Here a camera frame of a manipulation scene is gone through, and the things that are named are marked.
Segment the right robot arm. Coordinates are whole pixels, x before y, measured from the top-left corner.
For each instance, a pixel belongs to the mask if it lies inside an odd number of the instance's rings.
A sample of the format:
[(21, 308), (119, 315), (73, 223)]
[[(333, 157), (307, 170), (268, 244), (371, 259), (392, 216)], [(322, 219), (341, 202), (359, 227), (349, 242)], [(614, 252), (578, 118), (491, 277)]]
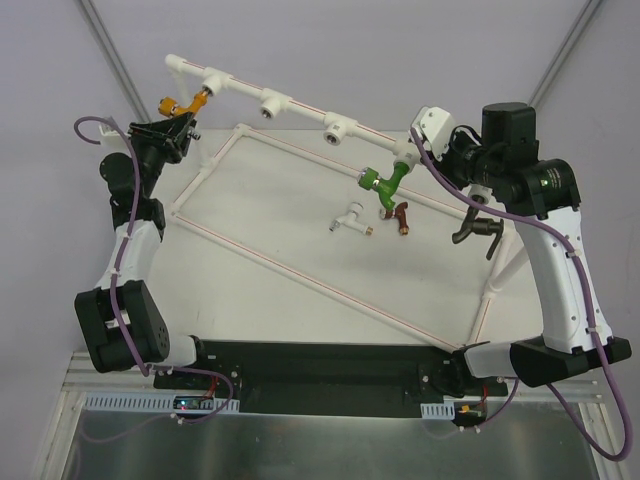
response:
[(564, 160), (540, 159), (535, 109), (487, 105), (479, 134), (446, 114), (427, 140), (450, 185), (485, 187), (504, 206), (527, 253), (543, 320), (537, 337), (463, 349), (464, 361), (450, 369), (452, 387), (469, 395), (498, 376), (538, 387), (629, 359), (629, 341), (613, 335), (590, 284), (574, 172)]

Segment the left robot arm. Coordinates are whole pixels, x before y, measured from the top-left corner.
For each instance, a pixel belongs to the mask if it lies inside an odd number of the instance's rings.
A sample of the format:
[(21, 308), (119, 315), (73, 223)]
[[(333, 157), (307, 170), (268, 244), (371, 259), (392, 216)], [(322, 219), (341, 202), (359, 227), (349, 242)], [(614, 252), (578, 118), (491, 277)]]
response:
[(177, 367), (188, 388), (202, 388), (212, 367), (200, 357), (201, 341), (170, 332), (146, 284), (166, 229), (163, 204), (153, 191), (164, 166), (186, 156), (195, 116), (132, 123), (127, 130), (108, 119), (101, 123), (121, 137), (124, 147), (99, 166), (110, 193), (115, 247), (96, 286), (74, 300), (90, 359), (100, 373)]

